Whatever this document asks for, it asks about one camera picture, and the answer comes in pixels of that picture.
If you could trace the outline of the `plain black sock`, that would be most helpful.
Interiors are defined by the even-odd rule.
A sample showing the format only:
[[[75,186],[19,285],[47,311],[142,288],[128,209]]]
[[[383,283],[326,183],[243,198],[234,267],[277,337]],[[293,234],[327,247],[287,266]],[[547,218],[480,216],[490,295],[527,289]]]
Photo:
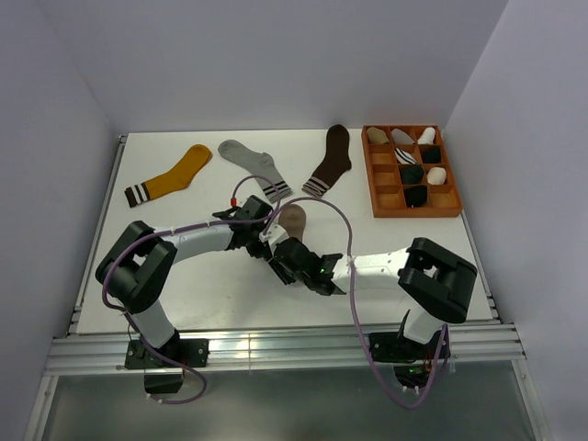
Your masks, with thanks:
[[[419,164],[405,164],[399,168],[399,173],[404,185],[419,185],[424,178],[424,169]]]

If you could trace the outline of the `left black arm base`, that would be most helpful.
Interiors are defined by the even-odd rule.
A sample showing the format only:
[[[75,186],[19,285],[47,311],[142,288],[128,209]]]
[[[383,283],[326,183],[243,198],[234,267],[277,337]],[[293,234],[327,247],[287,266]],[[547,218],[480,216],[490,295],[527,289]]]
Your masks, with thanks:
[[[127,370],[145,371],[144,390],[150,395],[178,393],[190,369],[208,364],[209,339],[173,338],[162,348],[147,347],[143,338],[129,342],[124,361]]]

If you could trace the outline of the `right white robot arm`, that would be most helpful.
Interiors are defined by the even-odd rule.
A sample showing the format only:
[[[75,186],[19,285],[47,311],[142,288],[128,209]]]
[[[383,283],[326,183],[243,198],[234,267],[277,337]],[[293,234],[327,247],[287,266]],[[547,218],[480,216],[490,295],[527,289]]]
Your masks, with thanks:
[[[273,247],[271,264],[287,284],[299,281],[322,295],[353,296],[359,290],[407,295],[416,304],[402,319],[400,352],[420,356],[446,323],[466,321],[477,268],[427,239],[383,254],[317,255],[295,238]]]

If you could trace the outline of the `tan sock with maroon cuff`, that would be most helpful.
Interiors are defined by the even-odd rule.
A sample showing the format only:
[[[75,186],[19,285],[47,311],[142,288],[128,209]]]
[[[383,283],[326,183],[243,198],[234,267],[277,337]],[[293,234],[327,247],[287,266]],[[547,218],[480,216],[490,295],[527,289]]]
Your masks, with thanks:
[[[296,238],[302,242],[306,221],[307,216],[305,210],[297,204],[291,204],[280,212],[277,223],[286,231],[290,238]]]

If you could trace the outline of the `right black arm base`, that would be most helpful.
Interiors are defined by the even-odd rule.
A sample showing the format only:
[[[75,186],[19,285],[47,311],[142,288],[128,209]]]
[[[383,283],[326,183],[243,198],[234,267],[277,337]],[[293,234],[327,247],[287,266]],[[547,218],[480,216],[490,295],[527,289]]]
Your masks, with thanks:
[[[444,365],[435,370],[439,375],[447,366],[450,357],[449,338],[446,335],[440,349],[440,331],[427,344],[416,343],[401,336],[399,332],[377,332],[368,335],[371,368],[378,382],[386,386],[423,388],[433,372],[436,360]]]

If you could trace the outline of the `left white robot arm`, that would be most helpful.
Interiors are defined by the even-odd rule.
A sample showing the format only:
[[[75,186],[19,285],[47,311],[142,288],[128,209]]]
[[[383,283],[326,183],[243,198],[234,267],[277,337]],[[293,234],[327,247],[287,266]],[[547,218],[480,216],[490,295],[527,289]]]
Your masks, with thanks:
[[[256,196],[214,213],[208,220],[177,229],[155,229],[141,220],[129,224],[96,270],[107,307],[121,311],[142,337],[146,356],[158,367],[180,358],[180,336],[160,296],[172,266],[212,252],[259,244],[273,208]]]

